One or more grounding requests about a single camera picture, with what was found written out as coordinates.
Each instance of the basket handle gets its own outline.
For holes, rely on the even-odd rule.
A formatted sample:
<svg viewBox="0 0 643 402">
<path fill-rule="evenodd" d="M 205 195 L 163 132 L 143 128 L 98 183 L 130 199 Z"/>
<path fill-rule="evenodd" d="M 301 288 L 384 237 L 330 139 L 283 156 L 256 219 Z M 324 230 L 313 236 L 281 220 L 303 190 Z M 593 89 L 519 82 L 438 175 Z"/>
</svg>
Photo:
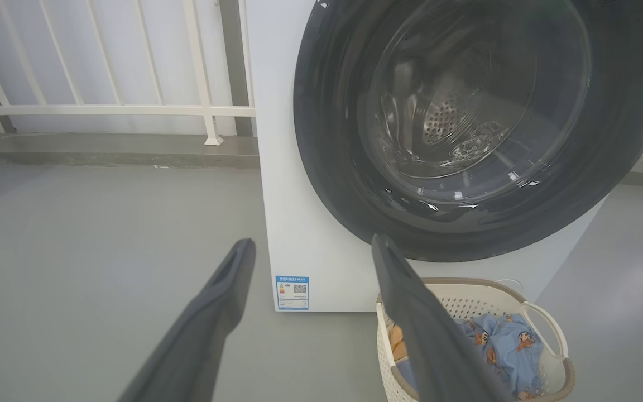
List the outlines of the basket handle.
<svg viewBox="0 0 643 402">
<path fill-rule="evenodd" d="M 547 346 L 547 341 L 544 340 L 543 334 L 540 333 L 538 330 L 538 327 L 532 322 L 530 319 L 529 311 L 533 310 L 535 313 L 538 313 L 541 317 L 543 317 L 547 323 L 552 328 L 552 331 L 554 332 L 554 336 L 556 336 L 557 341 L 559 341 L 559 353 L 555 353 L 555 351 L 552 350 L 549 346 Z M 557 321 L 552 318 L 549 313 L 544 310 L 544 308 L 533 304 L 531 302 L 524 302 L 521 306 L 520 314 L 525 318 L 527 323 L 530 325 L 530 328 L 532 328 L 533 331 L 535 331 L 536 334 L 538 334 L 540 340 L 543 342 L 544 347 L 547 348 L 547 351 L 549 354 L 552 355 L 552 357 L 556 358 L 559 361 L 563 361 L 566 358 L 569 358 L 569 351 L 567 349 L 567 339 L 564 338 L 564 333 L 562 333 L 562 329 L 559 328 L 559 324 L 557 324 Z"/>
</svg>

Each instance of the basket rim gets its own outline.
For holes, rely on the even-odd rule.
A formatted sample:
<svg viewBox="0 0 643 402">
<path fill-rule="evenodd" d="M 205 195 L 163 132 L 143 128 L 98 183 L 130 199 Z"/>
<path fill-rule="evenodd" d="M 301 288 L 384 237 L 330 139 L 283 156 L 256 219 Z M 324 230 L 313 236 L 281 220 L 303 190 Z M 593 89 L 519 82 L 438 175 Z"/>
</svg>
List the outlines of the basket rim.
<svg viewBox="0 0 643 402">
<path fill-rule="evenodd" d="M 525 303 L 527 301 L 527 299 L 524 298 L 522 295 L 520 295 L 520 293 L 516 292 L 515 290 L 512 290 L 511 288 L 508 288 L 505 285 L 497 283 L 493 280 L 476 279 L 471 277 L 430 277 L 430 278 L 422 279 L 422 282 L 424 283 L 424 285 L 488 286 L 491 288 L 496 288 L 497 290 L 502 290 L 503 292 L 515 298 L 515 300 L 517 300 L 519 303 Z M 383 306 L 381 293 L 378 294 L 376 302 L 377 302 L 377 307 L 378 305 Z M 385 325 L 382 326 L 382 323 L 385 322 L 385 317 L 383 317 L 383 315 L 385 315 L 383 313 L 383 309 L 377 308 L 377 315 L 379 315 L 378 316 L 378 326 L 380 326 L 379 329 L 380 331 L 383 331 L 382 340 L 385 341 L 385 343 L 389 343 L 390 340 L 388 340 L 388 333 L 386 331 L 386 326 Z M 564 366 L 564 385 L 562 386 L 562 388 L 553 394 L 536 397 L 533 399 L 533 402 L 557 402 L 559 400 L 566 399 L 566 397 L 569 394 L 571 394 L 572 390 L 574 389 L 574 384 L 576 381 L 577 374 L 574 371 L 574 365 L 572 364 L 572 361 L 569 358 L 565 358 L 562 361 L 562 366 Z M 396 367 L 396 362 L 393 361 L 393 359 L 391 359 L 390 370 L 391 370 L 391 376 L 394 378 L 394 380 L 399 385 L 401 390 L 406 392 L 414 400 L 419 400 L 418 391 L 416 391 L 416 389 L 411 387 L 411 384 L 409 384 L 406 381 L 406 379 L 404 379 L 404 377 L 401 376 L 401 371 L 399 371 L 398 367 Z"/>
</svg>

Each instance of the white wall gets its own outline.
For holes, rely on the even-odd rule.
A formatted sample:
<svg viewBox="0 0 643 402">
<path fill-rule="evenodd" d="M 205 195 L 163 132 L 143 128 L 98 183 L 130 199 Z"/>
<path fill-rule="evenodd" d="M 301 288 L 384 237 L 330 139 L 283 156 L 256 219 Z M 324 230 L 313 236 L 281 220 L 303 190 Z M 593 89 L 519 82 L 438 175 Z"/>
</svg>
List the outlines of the white wall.
<svg viewBox="0 0 643 402">
<path fill-rule="evenodd" d="M 74 104 L 39 0 L 3 0 L 49 104 Z M 232 105 L 222 19 L 216 0 L 196 0 L 212 102 Z M 156 104 L 145 38 L 135 0 L 93 0 L 119 96 L 126 104 Z M 85 0 L 47 0 L 51 23 L 84 103 L 114 104 L 102 52 Z M 142 0 L 164 104 L 200 104 L 182 0 Z M 36 104 L 0 13 L 0 82 L 11 104 Z M 15 116 L 19 132 L 143 132 L 202 134 L 202 117 Z M 221 135 L 235 135 L 233 117 L 217 117 Z"/>
</svg>

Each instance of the laundry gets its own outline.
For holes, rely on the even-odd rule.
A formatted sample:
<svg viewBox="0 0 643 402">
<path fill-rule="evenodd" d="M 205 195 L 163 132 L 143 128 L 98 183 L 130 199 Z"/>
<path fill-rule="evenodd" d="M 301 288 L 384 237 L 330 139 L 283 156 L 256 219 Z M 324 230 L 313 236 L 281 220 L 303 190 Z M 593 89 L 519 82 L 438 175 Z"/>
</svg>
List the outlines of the laundry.
<svg viewBox="0 0 643 402">
<path fill-rule="evenodd" d="M 488 313 L 471 320 L 456 320 L 480 356 L 492 367 L 513 399 L 528 400 L 539 395 L 543 378 L 539 375 L 539 357 L 543 344 L 520 314 L 505 315 L 500 320 Z M 416 378 L 403 340 L 403 331 L 393 326 L 391 350 L 401 376 L 414 389 Z"/>
</svg>

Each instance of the blue and white sticker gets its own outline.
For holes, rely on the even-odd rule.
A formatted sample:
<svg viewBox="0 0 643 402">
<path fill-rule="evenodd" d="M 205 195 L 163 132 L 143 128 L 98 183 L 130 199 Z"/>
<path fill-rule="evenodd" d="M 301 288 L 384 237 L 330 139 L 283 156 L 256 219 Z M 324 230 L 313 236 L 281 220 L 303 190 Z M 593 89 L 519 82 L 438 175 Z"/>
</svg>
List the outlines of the blue and white sticker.
<svg viewBox="0 0 643 402">
<path fill-rule="evenodd" d="M 309 310 L 309 277 L 276 277 L 279 310 Z"/>
</svg>

